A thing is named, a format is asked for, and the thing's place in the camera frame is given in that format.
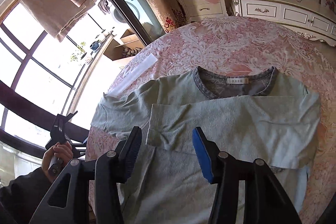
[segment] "white dresser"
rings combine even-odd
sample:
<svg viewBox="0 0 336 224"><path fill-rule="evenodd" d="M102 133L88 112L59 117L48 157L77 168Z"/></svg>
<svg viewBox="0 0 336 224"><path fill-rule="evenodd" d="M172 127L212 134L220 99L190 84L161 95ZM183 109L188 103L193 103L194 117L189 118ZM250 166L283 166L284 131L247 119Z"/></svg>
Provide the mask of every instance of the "white dresser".
<svg viewBox="0 0 336 224"><path fill-rule="evenodd" d="M336 15L314 0L232 0L236 16L275 21L311 40L336 45Z"/></svg>
<svg viewBox="0 0 336 224"><path fill-rule="evenodd" d="M210 3L206 0L177 0L187 17L188 23L199 21L206 17L227 16L225 1Z"/></svg>

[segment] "human hand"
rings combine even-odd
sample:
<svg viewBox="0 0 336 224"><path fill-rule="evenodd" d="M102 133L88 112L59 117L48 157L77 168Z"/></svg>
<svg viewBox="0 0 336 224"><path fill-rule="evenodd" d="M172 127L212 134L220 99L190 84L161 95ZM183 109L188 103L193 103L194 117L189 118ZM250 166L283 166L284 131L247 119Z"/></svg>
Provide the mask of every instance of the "human hand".
<svg viewBox="0 0 336 224"><path fill-rule="evenodd" d="M57 143L44 153L42 159L42 171L51 183L56 179L56 177L52 177L48 174L49 165L53 156L62 159L62 167L65 167L74 156L71 144L69 142L66 142L65 144Z"/></svg>

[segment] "screw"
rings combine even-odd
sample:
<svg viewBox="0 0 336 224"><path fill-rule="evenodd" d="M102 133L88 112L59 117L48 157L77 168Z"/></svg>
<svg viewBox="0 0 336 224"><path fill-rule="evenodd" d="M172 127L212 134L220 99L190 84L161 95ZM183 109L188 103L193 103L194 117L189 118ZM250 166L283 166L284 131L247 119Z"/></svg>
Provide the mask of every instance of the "screw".
<svg viewBox="0 0 336 224"><path fill-rule="evenodd" d="M78 163L79 163L79 160L78 160L78 159L73 159L72 161L70 161L70 164L71 164L72 166L76 166Z"/></svg>
<svg viewBox="0 0 336 224"><path fill-rule="evenodd" d="M109 158L113 158L116 154L117 153L113 150L106 153L107 157L109 157Z"/></svg>
<svg viewBox="0 0 336 224"><path fill-rule="evenodd" d="M255 163L262 166L262 165L264 165L265 162L262 159L256 159Z"/></svg>
<svg viewBox="0 0 336 224"><path fill-rule="evenodd" d="M218 153L218 156L222 159L226 159L229 156L229 154L224 151L221 151Z"/></svg>

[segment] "light green shirt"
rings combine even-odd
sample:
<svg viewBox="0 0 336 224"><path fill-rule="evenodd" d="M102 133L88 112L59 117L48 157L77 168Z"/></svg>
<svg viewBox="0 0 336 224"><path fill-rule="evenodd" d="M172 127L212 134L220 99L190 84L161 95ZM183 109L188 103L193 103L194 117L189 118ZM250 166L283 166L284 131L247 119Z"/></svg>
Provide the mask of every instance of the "light green shirt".
<svg viewBox="0 0 336 224"><path fill-rule="evenodd" d="M319 96L274 67L239 77L249 83L228 84L227 77L197 67L151 80L122 98L102 98L92 126L120 139L133 126L142 128L132 177L119 186L125 223L207 223L216 186L203 178L192 146L197 126L237 159L260 157L279 167L276 176L300 209L305 165L316 149Z"/></svg>

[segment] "potted plant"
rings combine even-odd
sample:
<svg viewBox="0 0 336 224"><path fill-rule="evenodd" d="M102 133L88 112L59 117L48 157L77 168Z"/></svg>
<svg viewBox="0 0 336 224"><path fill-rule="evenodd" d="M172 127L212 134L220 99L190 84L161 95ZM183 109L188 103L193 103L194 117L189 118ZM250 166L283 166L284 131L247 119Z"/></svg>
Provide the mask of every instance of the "potted plant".
<svg viewBox="0 0 336 224"><path fill-rule="evenodd" d="M79 61L83 59L83 57L86 55L85 50L83 47L86 45L86 42L81 42L79 45L77 45L76 52L73 52L70 57L71 62Z"/></svg>

